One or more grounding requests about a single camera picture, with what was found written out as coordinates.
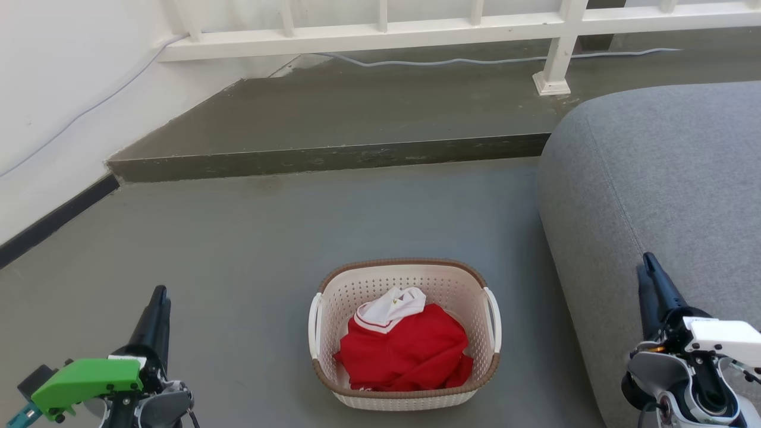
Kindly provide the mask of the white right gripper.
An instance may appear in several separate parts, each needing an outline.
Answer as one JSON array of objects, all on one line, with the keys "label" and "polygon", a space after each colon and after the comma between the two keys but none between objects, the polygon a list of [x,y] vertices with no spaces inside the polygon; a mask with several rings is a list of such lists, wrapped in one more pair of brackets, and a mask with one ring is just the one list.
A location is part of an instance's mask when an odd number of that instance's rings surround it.
[{"label": "white right gripper", "polygon": [[655,341],[659,331],[664,352],[693,372],[714,366],[719,373],[731,367],[761,376],[761,332],[750,323],[716,319],[689,306],[652,252],[637,266],[637,281],[644,341]]}]

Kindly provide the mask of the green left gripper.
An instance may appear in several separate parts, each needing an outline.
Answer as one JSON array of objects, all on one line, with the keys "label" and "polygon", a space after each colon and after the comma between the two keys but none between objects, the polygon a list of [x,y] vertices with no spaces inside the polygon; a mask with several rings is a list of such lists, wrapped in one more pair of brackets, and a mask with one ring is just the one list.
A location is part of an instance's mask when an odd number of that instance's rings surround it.
[{"label": "green left gripper", "polygon": [[106,405],[103,426],[111,424],[111,416],[116,416],[114,426],[136,426],[139,404],[159,395],[165,382],[170,319],[168,289],[157,285],[128,346],[106,358],[67,360],[6,425],[31,426],[40,418],[62,423],[76,414],[74,406],[101,400]]}]

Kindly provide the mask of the cream laundry basket brown rim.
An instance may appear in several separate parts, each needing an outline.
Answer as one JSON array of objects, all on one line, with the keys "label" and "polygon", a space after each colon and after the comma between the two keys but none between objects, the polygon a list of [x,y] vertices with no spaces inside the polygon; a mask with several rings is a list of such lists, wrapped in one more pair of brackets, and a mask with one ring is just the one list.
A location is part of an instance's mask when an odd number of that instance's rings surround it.
[{"label": "cream laundry basket brown rim", "polygon": [[[465,330],[473,371],[457,388],[427,392],[362,392],[350,388],[334,360],[353,313],[393,287],[418,287]],[[494,376],[502,347],[502,319],[486,280],[472,266],[449,259],[401,258],[343,265],[321,282],[308,314],[308,347],[316,377],[343,404],[365,411],[427,411],[463,404]]]}]

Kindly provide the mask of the grey fabric sofa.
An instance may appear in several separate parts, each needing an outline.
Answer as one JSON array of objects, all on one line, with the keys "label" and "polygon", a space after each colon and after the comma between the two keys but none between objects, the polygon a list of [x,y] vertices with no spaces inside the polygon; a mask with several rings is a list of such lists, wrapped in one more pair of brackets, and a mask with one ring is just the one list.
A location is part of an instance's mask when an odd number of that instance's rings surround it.
[{"label": "grey fabric sofa", "polygon": [[588,100],[540,157],[538,204],[606,428],[634,428],[621,379],[642,339],[652,252],[691,306],[761,330],[761,81]]}]

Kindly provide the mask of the black baseboard strip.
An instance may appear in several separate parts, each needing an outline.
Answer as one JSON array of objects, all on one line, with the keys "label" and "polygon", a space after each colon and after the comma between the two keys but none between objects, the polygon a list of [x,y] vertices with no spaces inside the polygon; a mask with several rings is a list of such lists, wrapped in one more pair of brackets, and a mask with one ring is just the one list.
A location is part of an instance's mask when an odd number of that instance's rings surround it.
[{"label": "black baseboard strip", "polygon": [[74,218],[120,189],[120,182],[113,174],[107,174],[95,184],[76,195],[62,206],[49,212],[30,227],[22,230],[0,246],[0,270],[10,265],[33,247],[44,242]]}]

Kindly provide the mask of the red shirt white collar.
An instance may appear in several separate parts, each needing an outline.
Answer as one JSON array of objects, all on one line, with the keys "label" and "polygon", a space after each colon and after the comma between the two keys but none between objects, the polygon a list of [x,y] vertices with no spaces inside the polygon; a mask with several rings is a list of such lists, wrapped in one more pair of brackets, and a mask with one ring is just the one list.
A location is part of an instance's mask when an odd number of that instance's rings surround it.
[{"label": "red shirt white collar", "polygon": [[465,329],[421,289],[392,287],[351,315],[334,360],[353,390],[424,392],[465,384],[467,348]]}]

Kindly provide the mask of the white wooden railing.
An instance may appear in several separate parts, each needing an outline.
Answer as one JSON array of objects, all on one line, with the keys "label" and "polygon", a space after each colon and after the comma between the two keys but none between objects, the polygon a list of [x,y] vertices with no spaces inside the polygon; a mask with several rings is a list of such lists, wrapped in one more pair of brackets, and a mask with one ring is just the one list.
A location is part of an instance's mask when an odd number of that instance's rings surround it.
[{"label": "white wooden railing", "polygon": [[192,22],[187,3],[174,2],[188,33],[161,49],[161,62],[549,39],[544,68],[533,76],[541,96],[569,94],[565,76],[580,36],[761,26],[761,0],[658,0],[653,6],[603,9],[589,9],[588,0],[561,0],[554,12],[494,16],[484,16],[485,0],[472,0],[466,18],[402,22],[390,22],[388,0],[378,0],[375,24],[299,28],[288,0],[282,0],[278,30],[204,33]]}]

